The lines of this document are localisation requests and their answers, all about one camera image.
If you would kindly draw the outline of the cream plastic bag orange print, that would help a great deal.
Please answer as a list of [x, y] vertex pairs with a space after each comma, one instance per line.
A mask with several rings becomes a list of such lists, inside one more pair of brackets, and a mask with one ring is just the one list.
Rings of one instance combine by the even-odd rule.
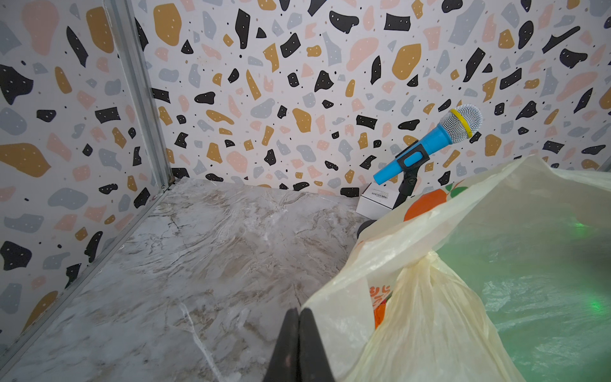
[[610, 176], [520, 159], [361, 233], [313, 311], [339, 381], [608, 381]]

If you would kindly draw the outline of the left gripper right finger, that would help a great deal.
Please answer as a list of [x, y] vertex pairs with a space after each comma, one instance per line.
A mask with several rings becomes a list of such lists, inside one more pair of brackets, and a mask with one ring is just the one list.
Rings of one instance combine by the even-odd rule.
[[298, 381], [335, 381], [313, 311], [310, 308], [302, 310], [299, 317]]

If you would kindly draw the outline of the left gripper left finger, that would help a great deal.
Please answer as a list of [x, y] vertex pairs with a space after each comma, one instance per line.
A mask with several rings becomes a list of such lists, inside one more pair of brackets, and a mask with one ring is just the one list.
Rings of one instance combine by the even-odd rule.
[[299, 311], [289, 309], [284, 317], [263, 382], [298, 380]]

